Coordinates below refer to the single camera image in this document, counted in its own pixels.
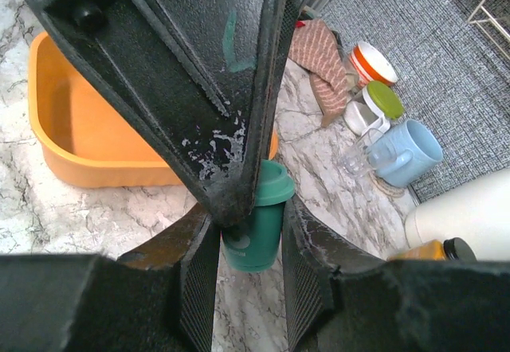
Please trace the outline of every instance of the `green lid cup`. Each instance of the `green lid cup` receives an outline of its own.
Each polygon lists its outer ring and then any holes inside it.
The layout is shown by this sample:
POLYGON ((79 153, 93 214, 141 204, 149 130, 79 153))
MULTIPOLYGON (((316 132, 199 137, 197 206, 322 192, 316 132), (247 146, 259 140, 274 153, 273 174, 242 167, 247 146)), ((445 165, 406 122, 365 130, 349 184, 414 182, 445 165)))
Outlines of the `green lid cup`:
POLYGON ((400 98, 381 81, 373 80, 368 83, 367 92, 387 118, 397 119, 404 114, 405 109, 400 98))
POLYGON ((255 190, 255 207, 246 218, 247 233, 222 231, 230 267, 243 272, 270 268, 277 258, 285 202, 294 195, 294 181, 277 162, 263 160, 255 190))

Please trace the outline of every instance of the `white wire rack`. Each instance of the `white wire rack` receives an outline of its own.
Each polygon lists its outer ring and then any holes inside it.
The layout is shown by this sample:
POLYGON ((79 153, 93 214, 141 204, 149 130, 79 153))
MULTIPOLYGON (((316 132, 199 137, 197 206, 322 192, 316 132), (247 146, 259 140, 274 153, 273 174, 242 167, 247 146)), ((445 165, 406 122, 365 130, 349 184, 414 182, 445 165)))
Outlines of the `white wire rack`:
POLYGON ((495 16, 488 7, 491 0, 482 0, 478 7, 469 16, 468 23, 478 25, 478 27, 488 36, 488 38, 497 46, 497 48, 510 60, 510 33, 508 32, 508 22, 510 22, 510 0, 505 0, 503 16, 495 16))

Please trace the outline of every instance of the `green marking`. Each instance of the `green marking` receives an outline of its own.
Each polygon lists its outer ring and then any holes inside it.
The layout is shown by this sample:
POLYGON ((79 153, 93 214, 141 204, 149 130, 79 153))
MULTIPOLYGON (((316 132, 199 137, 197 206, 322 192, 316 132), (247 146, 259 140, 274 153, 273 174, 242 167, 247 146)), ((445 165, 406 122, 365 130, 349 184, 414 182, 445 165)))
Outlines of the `green marking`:
POLYGON ((255 69, 257 59, 250 57, 248 59, 236 60, 235 48, 233 47, 233 37, 236 30, 237 11, 231 10, 226 21, 225 32, 223 33, 223 57, 225 58, 226 68, 229 72, 236 73, 245 69, 255 69))

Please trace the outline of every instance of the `orange and white container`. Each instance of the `orange and white container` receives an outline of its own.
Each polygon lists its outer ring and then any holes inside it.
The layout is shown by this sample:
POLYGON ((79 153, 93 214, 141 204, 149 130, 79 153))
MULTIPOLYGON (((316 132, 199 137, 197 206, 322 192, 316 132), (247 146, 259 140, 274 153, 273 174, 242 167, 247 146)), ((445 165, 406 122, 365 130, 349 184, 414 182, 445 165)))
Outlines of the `orange and white container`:
POLYGON ((351 90, 357 92, 373 80, 391 86, 398 81, 390 62, 374 46, 360 41, 344 59, 347 75, 351 75, 351 90))

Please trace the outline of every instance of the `white bottle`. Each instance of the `white bottle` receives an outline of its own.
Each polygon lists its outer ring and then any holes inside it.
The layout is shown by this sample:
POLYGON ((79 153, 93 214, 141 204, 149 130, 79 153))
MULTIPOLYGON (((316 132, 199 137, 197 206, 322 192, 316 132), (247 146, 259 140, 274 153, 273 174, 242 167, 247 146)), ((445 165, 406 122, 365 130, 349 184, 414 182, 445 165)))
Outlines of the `white bottle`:
POLYGON ((510 260, 510 169, 424 202, 410 212, 405 226, 411 248, 460 237, 478 260, 510 260))

